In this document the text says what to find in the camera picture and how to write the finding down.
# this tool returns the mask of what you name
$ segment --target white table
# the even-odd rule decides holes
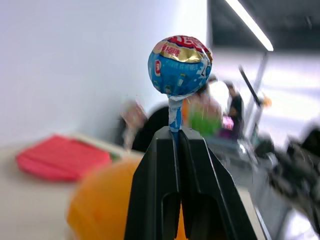
[[[119,146],[84,134],[72,134],[83,142],[118,156],[142,157],[140,152],[127,152]],[[1,240],[61,240],[67,224],[66,209],[74,183],[52,183],[21,172],[15,162],[18,152],[30,144],[0,149],[0,239]],[[238,188],[245,209],[259,240],[264,236],[245,188]]]

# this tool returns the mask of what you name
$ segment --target black equipment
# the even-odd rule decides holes
[[[183,127],[176,146],[158,130],[133,176],[125,240],[174,240],[182,205],[190,240],[256,240],[229,172],[200,134]]]

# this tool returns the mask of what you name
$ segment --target dark hair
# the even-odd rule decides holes
[[[227,87],[228,89],[235,89],[235,86],[234,86],[234,84],[233,84],[232,82],[230,82],[230,81],[225,81],[224,83],[225,83],[225,85],[226,85],[226,87]]]
[[[132,143],[132,150],[146,152],[154,134],[161,128],[168,126],[169,107],[164,106],[156,110],[137,132]]]

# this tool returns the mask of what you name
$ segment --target ceiling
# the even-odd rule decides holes
[[[320,50],[320,0],[239,0],[277,50]],[[264,46],[225,0],[209,0],[216,47]]]

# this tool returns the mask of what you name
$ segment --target lollipop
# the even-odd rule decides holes
[[[182,123],[183,99],[206,84],[211,67],[210,51],[190,36],[168,37],[160,41],[149,56],[151,82],[169,98],[169,128],[176,141]]]

